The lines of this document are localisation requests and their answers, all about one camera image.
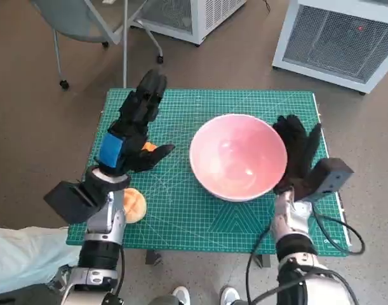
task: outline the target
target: silver metal joint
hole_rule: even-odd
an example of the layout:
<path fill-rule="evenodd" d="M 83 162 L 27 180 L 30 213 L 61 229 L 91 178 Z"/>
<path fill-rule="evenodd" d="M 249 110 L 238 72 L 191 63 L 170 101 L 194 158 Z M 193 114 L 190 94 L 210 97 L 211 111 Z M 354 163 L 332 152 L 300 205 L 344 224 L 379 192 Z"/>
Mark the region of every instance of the silver metal joint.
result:
<path fill-rule="evenodd" d="M 276 198 L 274 208 L 271 231 L 276 243 L 282 237 L 294 233 L 303 234 L 309 238 L 308 219 L 312 212 L 311 202 L 294 202 L 294 190 L 289 190 Z"/>

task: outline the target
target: person's leg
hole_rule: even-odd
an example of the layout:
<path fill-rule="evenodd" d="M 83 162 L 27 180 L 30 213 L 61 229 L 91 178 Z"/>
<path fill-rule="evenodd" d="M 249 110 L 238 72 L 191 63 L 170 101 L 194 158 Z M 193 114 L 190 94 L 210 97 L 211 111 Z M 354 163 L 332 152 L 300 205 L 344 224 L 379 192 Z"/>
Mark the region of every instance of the person's leg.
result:
<path fill-rule="evenodd" d="M 191 305 L 188 289 L 177 287 L 172 295 L 164 295 L 155 298 L 149 305 Z"/>
<path fill-rule="evenodd" d="M 240 299 L 239 292 L 235 288 L 226 287 L 220 296 L 220 305 L 245 305 L 247 302 L 244 302 Z"/>

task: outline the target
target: white sneaker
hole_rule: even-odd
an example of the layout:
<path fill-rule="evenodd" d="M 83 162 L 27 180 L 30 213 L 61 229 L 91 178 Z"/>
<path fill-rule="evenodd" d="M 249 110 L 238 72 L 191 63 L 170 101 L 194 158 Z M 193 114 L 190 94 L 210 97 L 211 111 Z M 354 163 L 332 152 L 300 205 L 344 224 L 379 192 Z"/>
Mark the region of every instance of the white sneaker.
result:
<path fill-rule="evenodd" d="M 173 295 L 184 305 L 191 305 L 191 299 L 189 297 L 188 289 L 183 286 L 177 287 L 173 291 Z"/>
<path fill-rule="evenodd" d="M 220 296 L 220 305 L 231 305 L 238 300 L 240 300 L 239 292 L 235 288 L 226 287 Z"/>

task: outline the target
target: chair wheel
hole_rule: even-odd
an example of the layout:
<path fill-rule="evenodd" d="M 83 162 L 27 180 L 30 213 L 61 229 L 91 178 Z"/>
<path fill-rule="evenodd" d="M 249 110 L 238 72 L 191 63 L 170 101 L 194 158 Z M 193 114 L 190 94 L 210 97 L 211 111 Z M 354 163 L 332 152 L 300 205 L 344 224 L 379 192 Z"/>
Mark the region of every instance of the chair wheel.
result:
<path fill-rule="evenodd" d="M 66 80 L 60 81 L 60 86 L 62 90 L 67 91 L 69 89 L 69 84 Z"/>
<path fill-rule="evenodd" d="M 157 63 L 161 65 L 163 62 L 164 62 L 164 57 L 158 55 L 157 56 Z"/>

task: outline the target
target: green cutting mat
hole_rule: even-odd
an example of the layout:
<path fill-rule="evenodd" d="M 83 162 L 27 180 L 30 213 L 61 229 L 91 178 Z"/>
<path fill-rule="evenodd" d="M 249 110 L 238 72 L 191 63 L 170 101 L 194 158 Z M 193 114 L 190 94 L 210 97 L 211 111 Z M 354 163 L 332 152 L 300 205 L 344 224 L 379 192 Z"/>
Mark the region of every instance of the green cutting mat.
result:
<path fill-rule="evenodd" d="M 88 165 L 98 154 L 106 129 L 115 120 L 129 90 L 109 91 Z M 124 247 L 144 249 L 198 250 L 209 252 L 250 252 L 258 234 L 274 214 L 272 193 L 247 203 L 228 203 L 205 191 L 191 172 L 189 145 L 195 132 L 209 119 L 227 113 L 256 116 L 270 124 L 277 116 L 296 114 L 306 129 L 317 122 L 314 95 L 305 91 L 216 91 L 167 90 L 157 120 L 149 128 L 149 140 L 157 145 L 173 143 L 175 150 L 158 166 L 132 174 L 131 187 L 147 199 L 147 215 L 137 224 L 127 225 Z M 316 160 L 326 157 L 322 141 Z M 321 213 L 340 219 L 337 196 L 319 201 Z M 326 223 L 334 240 L 347 246 L 345 231 Z M 80 245 L 85 224 L 70 226 L 67 243 Z M 310 234 L 320 255 L 339 256 L 310 219 Z M 260 253 L 273 254 L 269 236 Z"/>

